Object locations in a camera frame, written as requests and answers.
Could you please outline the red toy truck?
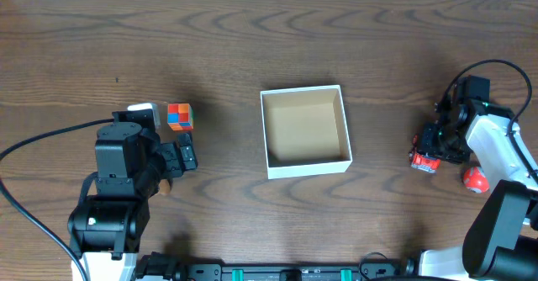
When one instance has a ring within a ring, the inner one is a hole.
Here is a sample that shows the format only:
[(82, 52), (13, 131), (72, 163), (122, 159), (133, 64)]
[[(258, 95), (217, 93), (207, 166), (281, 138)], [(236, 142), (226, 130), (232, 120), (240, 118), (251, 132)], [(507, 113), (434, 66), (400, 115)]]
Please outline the red toy truck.
[(412, 139), (413, 147), (411, 151), (409, 152), (410, 166), (414, 169), (417, 169), (423, 172), (436, 173), (440, 165), (440, 159), (436, 159), (433, 157), (419, 154), (417, 151), (418, 139), (419, 139), (418, 135), (415, 135), (414, 138)]

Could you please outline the multicoloured puzzle cube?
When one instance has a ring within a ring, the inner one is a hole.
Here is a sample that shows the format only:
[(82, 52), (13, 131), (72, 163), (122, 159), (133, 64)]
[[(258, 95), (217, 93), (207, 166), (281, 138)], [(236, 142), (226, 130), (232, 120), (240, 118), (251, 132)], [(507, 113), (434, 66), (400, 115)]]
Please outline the multicoloured puzzle cube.
[(174, 131), (193, 129), (193, 109), (189, 103), (170, 103), (167, 106), (167, 124)]

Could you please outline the red and white ball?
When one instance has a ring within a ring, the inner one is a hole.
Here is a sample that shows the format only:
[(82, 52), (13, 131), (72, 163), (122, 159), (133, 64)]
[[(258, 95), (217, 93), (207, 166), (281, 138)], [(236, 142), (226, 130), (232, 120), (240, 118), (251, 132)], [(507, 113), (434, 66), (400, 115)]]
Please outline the red and white ball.
[(481, 167), (470, 167), (463, 173), (462, 182), (464, 186), (476, 193), (483, 194), (489, 190), (489, 183)]

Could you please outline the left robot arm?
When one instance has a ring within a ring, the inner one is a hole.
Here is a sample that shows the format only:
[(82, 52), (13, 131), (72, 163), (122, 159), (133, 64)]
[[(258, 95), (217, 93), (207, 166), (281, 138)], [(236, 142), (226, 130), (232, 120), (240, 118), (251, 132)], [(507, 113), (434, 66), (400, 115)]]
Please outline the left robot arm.
[(169, 192), (175, 178), (198, 166), (191, 132), (162, 142), (156, 128), (154, 111), (143, 109), (115, 112), (97, 132), (97, 170), (85, 179), (68, 220), (74, 264), (91, 280), (182, 277), (177, 264), (159, 256), (136, 266), (150, 198)]

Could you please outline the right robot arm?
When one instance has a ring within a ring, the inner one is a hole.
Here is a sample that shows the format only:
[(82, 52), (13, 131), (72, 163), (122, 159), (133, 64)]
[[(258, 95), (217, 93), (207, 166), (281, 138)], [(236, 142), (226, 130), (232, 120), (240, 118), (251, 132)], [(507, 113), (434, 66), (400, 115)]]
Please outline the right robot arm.
[(416, 135), (411, 167), (436, 172), (440, 162), (475, 156), (491, 193), (458, 247), (421, 252), (414, 272), (452, 280), (535, 280), (537, 241), (521, 235), (537, 227), (537, 164), (511, 109), (491, 103), (490, 81), (468, 76), (436, 111), (440, 118)]

